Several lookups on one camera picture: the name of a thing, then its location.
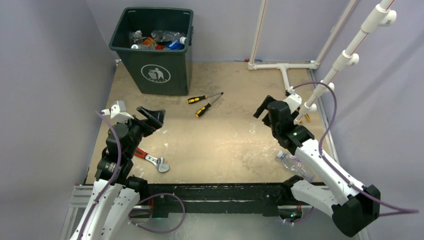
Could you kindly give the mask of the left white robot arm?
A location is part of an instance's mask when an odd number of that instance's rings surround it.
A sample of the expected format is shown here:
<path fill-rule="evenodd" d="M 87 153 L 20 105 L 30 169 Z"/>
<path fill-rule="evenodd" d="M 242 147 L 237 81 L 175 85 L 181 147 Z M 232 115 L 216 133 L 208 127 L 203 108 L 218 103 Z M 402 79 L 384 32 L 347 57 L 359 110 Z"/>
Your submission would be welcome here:
<path fill-rule="evenodd" d="M 148 110 L 142 106 L 136 110 L 144 119 L 128 114 L 118 104 L 98 113 L 109 128 L 106 147 L 102 150 L 92 192 L 72 240 L 111 240 L 132 207 L 149 199 L 148 182 L 129 173 L 142 138 L 163 126 L 166 111 Z"/>

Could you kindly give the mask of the crushed clear bottle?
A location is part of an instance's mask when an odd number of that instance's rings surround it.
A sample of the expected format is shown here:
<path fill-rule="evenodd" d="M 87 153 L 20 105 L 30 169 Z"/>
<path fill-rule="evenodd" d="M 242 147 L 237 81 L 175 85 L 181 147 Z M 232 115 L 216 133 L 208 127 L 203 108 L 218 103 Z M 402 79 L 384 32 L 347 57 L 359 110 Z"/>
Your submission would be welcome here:
<path fill-rule="evenodd" d="M 158 43 L 175 42 L 185 45 L 187 37 L 185 34 L 170 30 L 153 30 L 151 37 Z"/>

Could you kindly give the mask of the large orange bottle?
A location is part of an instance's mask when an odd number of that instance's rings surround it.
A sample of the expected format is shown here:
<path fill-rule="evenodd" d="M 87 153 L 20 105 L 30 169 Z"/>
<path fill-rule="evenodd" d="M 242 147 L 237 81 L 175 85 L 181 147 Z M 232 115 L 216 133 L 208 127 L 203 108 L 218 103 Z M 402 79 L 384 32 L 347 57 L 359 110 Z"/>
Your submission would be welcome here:
<path fill-rule="evenodd" d="M 155 50 L 157 47 L 157 42 L 152 37 L 147 37 L 142 43 L 141 48 L 143 50 Z"/>

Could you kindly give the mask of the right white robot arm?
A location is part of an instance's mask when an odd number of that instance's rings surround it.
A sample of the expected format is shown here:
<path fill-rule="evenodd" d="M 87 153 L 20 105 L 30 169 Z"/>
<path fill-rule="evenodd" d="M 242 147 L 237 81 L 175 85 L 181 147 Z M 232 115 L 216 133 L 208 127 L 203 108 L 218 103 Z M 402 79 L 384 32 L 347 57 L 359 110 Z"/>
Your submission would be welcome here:
<path fill-rule="evenodd" d="M 296 93 L 284 100 L 268 95 L 253 116 L 259 118 L 267 110 L 262 122 L 270 127 L 272 136 L 283 149 L 311 168 L 328 190 L 299 179 L 283 187 L 280 196 L 288 204 L 296 200 L 310 204 L 331 217 L 345 236 L 353 237 L 380 217 L 380 204 L 368 196 L 380 200 L 381 192 L 351 176 L 320 148 L 319 141 L 305 126 L 294 123 L 301 100 Z"/>

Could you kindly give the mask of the large clear bottle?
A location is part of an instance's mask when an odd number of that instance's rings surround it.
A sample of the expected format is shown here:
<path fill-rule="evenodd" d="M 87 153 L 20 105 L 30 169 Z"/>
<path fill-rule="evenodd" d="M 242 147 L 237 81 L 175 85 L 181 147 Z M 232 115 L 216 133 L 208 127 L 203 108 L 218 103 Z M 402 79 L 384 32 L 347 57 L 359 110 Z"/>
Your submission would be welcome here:
<path fill-rule="evenodd" d="M 143 33 L 141 30 L 130 32 L 128 35 L 128 39 L 131 45 L 141 44 L 143 42 Z"/>

